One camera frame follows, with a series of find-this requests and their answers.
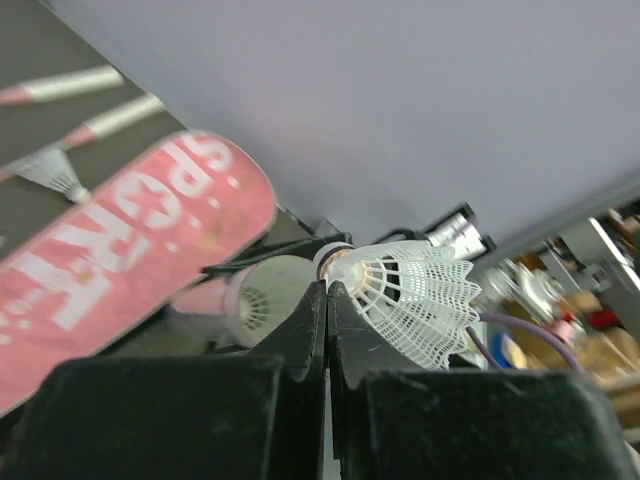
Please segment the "white shuttlecock tube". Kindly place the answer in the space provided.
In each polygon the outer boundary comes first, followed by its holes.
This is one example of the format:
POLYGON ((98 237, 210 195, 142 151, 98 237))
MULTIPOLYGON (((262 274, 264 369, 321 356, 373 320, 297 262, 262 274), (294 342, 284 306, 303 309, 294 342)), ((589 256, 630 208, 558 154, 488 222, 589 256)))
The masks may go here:
POLYGON ((253 348, 294 312, 315 280, 311 261, 276 256, 179 293, 166 320, 191 338, 253 348))

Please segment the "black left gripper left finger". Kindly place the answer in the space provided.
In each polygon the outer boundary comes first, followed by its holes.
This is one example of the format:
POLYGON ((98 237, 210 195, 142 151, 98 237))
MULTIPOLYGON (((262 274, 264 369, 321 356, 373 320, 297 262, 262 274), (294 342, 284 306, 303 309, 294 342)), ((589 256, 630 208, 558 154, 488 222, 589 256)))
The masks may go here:
POLYGON ((5 479, 318 479, 327 294, 243 354, 66 361, 28 402, 5 479))

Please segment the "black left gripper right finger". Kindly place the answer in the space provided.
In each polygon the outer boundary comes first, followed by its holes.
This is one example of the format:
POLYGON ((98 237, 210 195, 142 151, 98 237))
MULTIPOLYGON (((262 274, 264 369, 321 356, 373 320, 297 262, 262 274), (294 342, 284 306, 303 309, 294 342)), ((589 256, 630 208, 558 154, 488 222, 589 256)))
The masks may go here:
POLYGON ((346 479, 635 479, 611 402, 563 371, 427 371, 328 292, 334 452, 346 479))

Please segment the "white plastic shuttlecock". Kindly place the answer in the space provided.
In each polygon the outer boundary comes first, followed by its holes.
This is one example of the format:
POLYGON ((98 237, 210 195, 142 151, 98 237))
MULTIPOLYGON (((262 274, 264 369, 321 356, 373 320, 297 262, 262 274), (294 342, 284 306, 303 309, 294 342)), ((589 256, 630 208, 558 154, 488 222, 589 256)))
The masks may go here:
POLYGON ((473 263, 449 246, 404 240, 356 247, 333 242, 313 258, 317 278, 344 286, 352 305, 396 351, 426 370, 447 370, 468 350, 481 293, 473 263))

